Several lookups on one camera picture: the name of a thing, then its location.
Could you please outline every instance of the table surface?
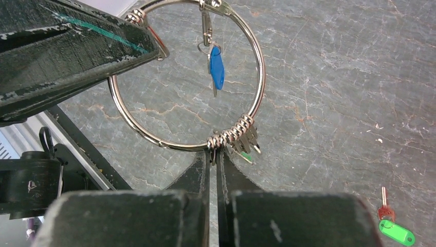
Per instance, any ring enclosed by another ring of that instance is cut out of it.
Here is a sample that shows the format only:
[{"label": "table surface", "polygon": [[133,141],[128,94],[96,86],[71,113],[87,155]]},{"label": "table surface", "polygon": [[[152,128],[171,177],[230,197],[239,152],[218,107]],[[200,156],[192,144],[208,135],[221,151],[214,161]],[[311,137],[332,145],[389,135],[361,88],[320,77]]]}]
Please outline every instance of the table surface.
[{"label": "table surface", "polygon": [[[235,157],[240,169],[266,190],[352,193],[374,220],[386,186],[397,223],[416,236],[414,246],[436,246],[436,2],[228,3],[255,32],[267,73],[256,115],[262,154],[253,154],[253,165]],[[149,20],[171,55],[119,77],[133,115],[184,143],[230,127],[256,89],[256,62],[243,33],[212,15],[226,66],[214,98],[207,57],[196,47],[198,6],[172,5]],[[106,83],[60,107],[134,189],[163,189],[193,160],[193,153],[159,148],[134,133]],[[216,201],[211,219],[216,233]]]}]

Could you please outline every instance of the green key tag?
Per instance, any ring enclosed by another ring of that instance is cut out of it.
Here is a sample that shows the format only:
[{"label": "green key tag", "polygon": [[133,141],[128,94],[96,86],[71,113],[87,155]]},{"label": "green key tag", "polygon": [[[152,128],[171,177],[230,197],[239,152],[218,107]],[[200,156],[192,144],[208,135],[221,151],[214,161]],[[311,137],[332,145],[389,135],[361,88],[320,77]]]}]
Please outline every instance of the green key tag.
[{"label": "green key tag", "polygon": [[415,243],[415,235],[411,231],[392,221],[381,220],[380,224],[378,224],[378,228],[383,234],[405,246],[412,246]]},{"label": "green key tag", "polygon": [[248,155],[248,153],[246,153],[246,152],[242,152],[241,154],[242,154],[242,156],[245,157],[247,160],[253,162],[253,160],[251,159],[251,156]]}]

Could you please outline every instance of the blue key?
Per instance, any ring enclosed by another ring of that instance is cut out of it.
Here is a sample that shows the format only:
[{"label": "blue key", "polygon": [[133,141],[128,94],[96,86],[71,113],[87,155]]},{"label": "blue key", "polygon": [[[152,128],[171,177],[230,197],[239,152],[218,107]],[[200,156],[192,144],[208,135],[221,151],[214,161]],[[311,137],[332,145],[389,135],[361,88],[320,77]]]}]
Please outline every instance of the blue key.
[{"label": "blue key", "polygon": [[210,62],[209,62],[210,75],[212,75],[213,83],[215,84],[216,89],[223,89],[224,85],[224,64],[223,59],[221,58],[221,51],[217,46],[212,48],[210,53]]}]

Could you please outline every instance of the metal clip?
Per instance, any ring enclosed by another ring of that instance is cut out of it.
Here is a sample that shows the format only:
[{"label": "metal clip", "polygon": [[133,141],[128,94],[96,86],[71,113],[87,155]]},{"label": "metal clip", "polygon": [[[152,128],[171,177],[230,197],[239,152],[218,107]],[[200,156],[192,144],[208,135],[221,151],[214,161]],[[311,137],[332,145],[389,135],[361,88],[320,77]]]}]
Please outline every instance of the metal clip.
[{"label": "metal clip", "polygon": [[199,0],[199,9],[202,13],[203,44],[208,47],[212,40],[212,21],[209,11],[206,10],[206,0]]}]

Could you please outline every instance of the large metal ring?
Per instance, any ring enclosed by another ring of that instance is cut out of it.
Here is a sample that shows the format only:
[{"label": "large metal ring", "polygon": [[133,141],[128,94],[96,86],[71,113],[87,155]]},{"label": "large metal ring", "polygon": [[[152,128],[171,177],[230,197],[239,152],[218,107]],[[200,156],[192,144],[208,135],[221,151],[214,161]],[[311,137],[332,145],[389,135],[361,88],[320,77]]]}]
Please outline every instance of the large metal ring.
[{"label": "large metal ring", "polygon": [[[149,3],[144,4],[140,9],[145,13],[149,13],[152,10],[170,4],[191,3],[191,4],[196,4],[198,6],[200,4],[200,1],[203,2],[204,0],[153,0]],[[205,2],[206,2],[205,3],[206,11],[227,16],[230,19],[232,19],[239,26],[239,28],[244,32],[248,41],[251,44],[251,48],[256,57],[257,72],[258,72],[258,85],[256,88],[255,98],[251,104],[250,109],[247,112],[247,114],[253,118],[259,109],[265,91],[265,61],[263,58],[263,54],[259,42],[256,39],[253,31],[250,29],[250,27],[248,27],[247,23],[228,5],[228,3],[221,0],[205,0]],[[107,81],[109,83],[109,89],[111,91],[112,98],[122,118],[136,133],[144,137],[146,140],[160,147],[178,150],[178,151],[198,152],[208,149],[207,142],[202,144],[174,143],[161,139],[158,136],[146,130],[140,123],[138,123],[138,121],[136,121],[136,119],[132,116],[132,114],[128,111],[127,107],[125,106],[121,98],[120,90],[118,88],[117,76],[112,75],[107,79]]]}]

